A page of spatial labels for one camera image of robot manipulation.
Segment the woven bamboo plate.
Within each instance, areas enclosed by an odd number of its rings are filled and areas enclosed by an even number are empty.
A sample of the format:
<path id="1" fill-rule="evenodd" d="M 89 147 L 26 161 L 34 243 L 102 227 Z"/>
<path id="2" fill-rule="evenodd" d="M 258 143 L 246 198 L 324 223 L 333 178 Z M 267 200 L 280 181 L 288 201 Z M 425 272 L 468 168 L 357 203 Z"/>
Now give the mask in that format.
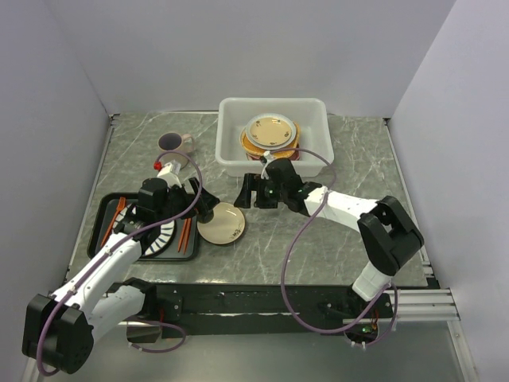
<path id="1" fill-rule="evenodd" d="M 298 148 L 298 146 L 299 146 L 299 138 L 300 138 L 300 131 L 298 130 L 295 139 L 288 146 L 285 146 L 285 150 L 283 150 L 283 151 L 296 150 L 296 148 Z M 242 131 L 239 141 L 240 141 L 241 147 L 245 150 L 246 153 L 260 155 L 262 157 L 262 155 L 266 152 L 266 149 L 260 148 L 260 147 L 256 146 L 255 144 L 253 144 L 247 138 L 245 131 Z"/>

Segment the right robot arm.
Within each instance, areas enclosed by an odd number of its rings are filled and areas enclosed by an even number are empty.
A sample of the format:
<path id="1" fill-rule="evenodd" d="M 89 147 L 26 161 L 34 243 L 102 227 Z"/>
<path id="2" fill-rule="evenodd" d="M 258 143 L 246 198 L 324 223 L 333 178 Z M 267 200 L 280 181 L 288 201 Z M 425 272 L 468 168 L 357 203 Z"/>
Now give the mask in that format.
<path id="1" fill-rule="evenodd" d="M 303 216 L 320 217 L 358 232 L 367 265 L 352 284 L 348 308 L 366 317 L 376 306 L 375 296 L 424 245 L 424 238 L 401 202 L 353 197 L 314 181 L 303 181 L 286 158 L 263 159 L 260 174 L 244 175 L 234 206 L 275 209 L 283 203 Z"/>

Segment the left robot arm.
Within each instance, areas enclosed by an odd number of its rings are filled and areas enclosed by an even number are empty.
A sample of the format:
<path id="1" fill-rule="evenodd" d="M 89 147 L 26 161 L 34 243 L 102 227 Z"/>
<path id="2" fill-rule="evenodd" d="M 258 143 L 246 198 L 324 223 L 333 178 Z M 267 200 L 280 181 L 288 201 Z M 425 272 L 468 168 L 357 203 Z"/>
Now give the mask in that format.
<path id="1" fill-rule="evenodd" d="M 155 285 L 141 279 L 117 281 L 161 235 L 161 226 L 177 219 L 212 219 L 219 198 L 198 179 L 189 182 L 193 194 L 159 177 L 144 180 L 138 199 L 127 206 L 88 265 L 58 290 L 30 301 L 22 352 L 37 362 L 41 375 L 72 374 L 83 366 L 93 345 L 120 322 L 159 317 Z"/>

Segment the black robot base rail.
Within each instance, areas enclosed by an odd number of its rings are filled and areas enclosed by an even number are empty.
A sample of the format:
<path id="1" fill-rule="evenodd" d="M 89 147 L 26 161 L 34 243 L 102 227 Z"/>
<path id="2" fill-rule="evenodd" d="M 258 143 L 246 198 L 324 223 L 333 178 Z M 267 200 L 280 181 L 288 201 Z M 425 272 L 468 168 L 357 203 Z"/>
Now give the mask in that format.
<path id="1" fill-rule="evenodd" d="M 147 294 L 140 318 L 178 325 L 192 336 L 305 332 L 295 315 L 336 329 L 359 315 L 393 314 L 388 294 L 369 306 L 349 286 L 158 283 Z"/>

